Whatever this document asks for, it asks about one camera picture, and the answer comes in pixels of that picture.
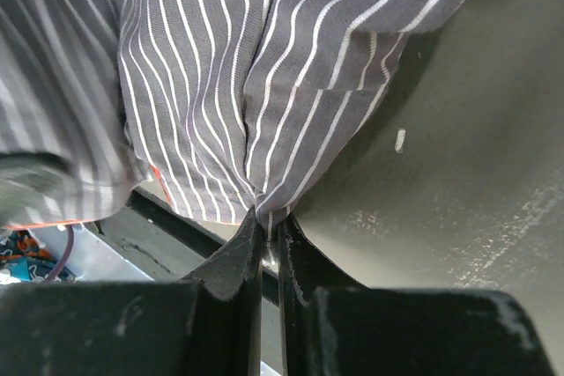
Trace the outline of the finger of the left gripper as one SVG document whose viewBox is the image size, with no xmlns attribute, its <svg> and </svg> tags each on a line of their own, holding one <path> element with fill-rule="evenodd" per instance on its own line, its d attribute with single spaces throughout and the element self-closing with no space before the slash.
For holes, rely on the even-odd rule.
<svg viewBox="0 0 564 376">
<path fill-rule="evenodd" d="M 1 226 L 27 207 L 36 208 L 43 196 L 53 195 L 72 181 L 70 164 L 50 153 L 1 154 Z"/>
</svg>

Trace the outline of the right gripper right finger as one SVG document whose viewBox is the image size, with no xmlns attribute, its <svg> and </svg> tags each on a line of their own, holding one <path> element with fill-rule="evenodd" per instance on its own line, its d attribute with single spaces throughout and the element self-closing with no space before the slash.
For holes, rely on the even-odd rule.
<svg viewBox="0 0 564 376">
<path fill-rule="evenodd" d="M 528 314 L 508 294 L 371 289 L 335 265 L 295 217 L 278 226 L 287 375 L 550 375 Z"/>
</svg>

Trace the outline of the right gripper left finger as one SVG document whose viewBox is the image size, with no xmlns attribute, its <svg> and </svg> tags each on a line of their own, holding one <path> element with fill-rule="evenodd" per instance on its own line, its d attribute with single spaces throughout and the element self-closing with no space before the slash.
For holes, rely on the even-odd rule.
<svg viewBox="0 0 564 376">
<path fill-rule="evenodd" d="M 257 375 L 263 231 L 173 282 L 23 283 L 1 292 L 4 375 Z"/>
</svg>

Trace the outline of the grey striped underwear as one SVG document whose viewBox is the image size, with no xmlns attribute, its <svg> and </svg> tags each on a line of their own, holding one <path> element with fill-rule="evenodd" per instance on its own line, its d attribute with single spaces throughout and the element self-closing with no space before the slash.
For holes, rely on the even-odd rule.
<svg viewBox="0 0 564 376">
<path fill-rule="evenodd" d="M 375 111 L 413 33 L 464 0 L 1 0 L 1 154 L 72 181 L 11 228 L 175 213 L 267 232 Z"/>
</svg>

